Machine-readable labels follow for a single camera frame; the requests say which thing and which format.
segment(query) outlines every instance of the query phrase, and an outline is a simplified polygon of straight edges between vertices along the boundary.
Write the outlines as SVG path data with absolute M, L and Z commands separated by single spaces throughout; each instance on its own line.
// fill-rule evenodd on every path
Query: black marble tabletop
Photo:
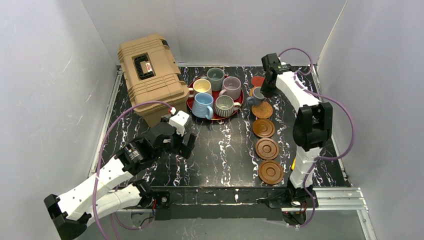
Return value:
M 181 67 L 184 80 L 190 84 L 203 76 L 210 67 Z M 253 87 L 253 76 L 263 76 L 261 67 L 223 67 L 229 76 L 242 82 L 244 95 L 249 95 Z M 312 76 L 299 75 L 308 89 L 316 92 Z M 275 124 L 275 134 L 271 137 L 280 146 L 275 159 L 284 169 L 283 180 L 274 187 L 287 185 L 290 166 L 296 155 L 296 144 L 292 137 L 296 112 L 284 94 L 267 100 L 273 107 L 270 120 Z M 131 107 L 125 80 L 122 77 L 113 105 L 109 125 L 126 109 Z M 180 187 L 266 187 L 258 176 L 258 166 L 263 161 L 255 153 L 255 143 L 259 140 L 252 132 L 252 123 L 257 118 L 246 105 L 238 114 L 227 120 L 210 121 L 192 116 L 187 130 L 197 136 L 195 148 L 189 159 L 178 155 L 165 155 L 154 165 L 141 172 L 136 179 L 143 178 L 151 186 Z M 134 112 L 128 114 L 111 132 L 104 148 L 102 165 L 121 147 L 136 136 L 148 130 L 147 123 Z M 335 156 L 331 141 L 322 150 L 324 156 Z M 313 173 L 313 184 L 319 187 L 349 187 L 344 180 L 338 161 L 320 160 Z

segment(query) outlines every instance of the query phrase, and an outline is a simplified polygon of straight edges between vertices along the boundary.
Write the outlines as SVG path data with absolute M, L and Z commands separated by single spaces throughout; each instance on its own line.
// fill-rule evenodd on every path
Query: cup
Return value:
M 261 87 L 259 86 L 253 89 L 252 96 L 248 97 L 246 101 L 249 105 L 259 106 L 265 99 L 266 97 L 261 93 Z
M 193 83 L 193 87 L 190 87 L 188 90 L 193 92 L 193 94 L 188 95 L 189 98 L 194 98 L 198 93 L 207 93 L 212 95 L 211 83 L 207 79 L 203 78 L 197 79 Z
M 194 96 L 191 112 L 198 118 L 206 118 L 210 120 L 214 115 L 214 110 L 212 109 L 213 106 L 214 98 L 205 92 L 199 92 L 196 96 Z
M 222 82 L 222 90 L 219 92 L 219 96 L 226 95 L 230 96 L 233 100 L 240 97 L 242 92 L 242 83 L 240 79 L 234 76 L 229 76 Z
M 211 68 L 207 71 L 206 77 L 212 86 L 212 91 L 221 91 L 225 78 L 225 72 L 222 69 L 217 67 Z
M 223 118 L 231 116 L 234 111 L 242 106 L 239 102 L 234 102 L 230 96 L 219 96 L 215 101 L 215 113 Z

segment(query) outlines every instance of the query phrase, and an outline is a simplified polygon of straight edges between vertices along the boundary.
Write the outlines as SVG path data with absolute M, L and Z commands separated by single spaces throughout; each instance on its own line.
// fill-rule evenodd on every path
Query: white wall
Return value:
M 0 9 L 0 239 L 59 239 L 43 200 L 87 178 L 116 66 L 79 0 Z
M 118 65 L 120 43 L 163 35 L 187 65 L 261 65 L 261 57 L 290 47 L 318 56 L 344 0 L 82 0 Z M 292 64 L 308 59 L 289 52 Z
M 322 91 L 351 110 L 357 141 L 343 159 L 377 238 L 424 235 L 423 1 L 350 0 L 318 61 Z M 351 131 L 334 111 L 341 151 Z

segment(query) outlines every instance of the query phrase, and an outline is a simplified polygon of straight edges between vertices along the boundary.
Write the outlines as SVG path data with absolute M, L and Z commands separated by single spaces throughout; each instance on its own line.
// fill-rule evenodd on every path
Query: red tray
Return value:
M 198 80 L 198 79 L 200 79 L 201 77 L 205 77 L 205 76 L 200 76 L 200 77 L 198 77 L 198 78 L 196 78 L 191 84 L 190 84 L 190 86 L 188 86 L 189 88 L 192 88 L 193 87 L 193 84 L 195 83 L 195 81 L 196 80 Z M 212 97 L 213 97 L 213 106 L 215 107 L 215 101 L 217 100 L 217 98 L 219 97 L 219 94 L 220 94 L 220 91 L 212 91 Z M 243 101 L 245 100 L 245 96 L 244 96 L 244 94 L 243 94 L 243 84 L 241 85 L 241 94 L 240 94 L 240 97 L 238 97 L 236 100 L 234 100 L 234 102 L 235 103 L 240 103 L 241 104 L 241 106 L 243 106 Z M 195 101 L 195 98 L 194 97 L 191 97 L 191 98 L 189 98 L 188 100 L 187 100 L 187 106 L 188 106 L 188 108 L 190 109 L 190 111 L 192 110 L 192 107 L 193 107 L 193 102 Z M 212 119 L 211 120 L 223 120 L 223 119 L 227 119 L 227 118 L 229 118 L 229 117 L 231 117 L 231 116 L 233 116 L 235 113 L 237 113 L 238 112 L 238 110 L 237 111 L 234 111 L 231 115 L 229 115 L 229 116 L 227 116 L 227 117 L 221 117 L 221 116 L 218 116 L 215 112 L 213 112 L 213 116 L 212 116 Z

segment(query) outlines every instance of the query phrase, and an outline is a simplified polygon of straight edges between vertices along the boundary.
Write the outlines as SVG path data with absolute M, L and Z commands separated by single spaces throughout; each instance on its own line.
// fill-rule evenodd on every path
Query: sticker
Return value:
M 147 68 L 147 72 L 153 71 L 152 66 L 150 66 L 150 62 L 146 63 L 146 68 Z

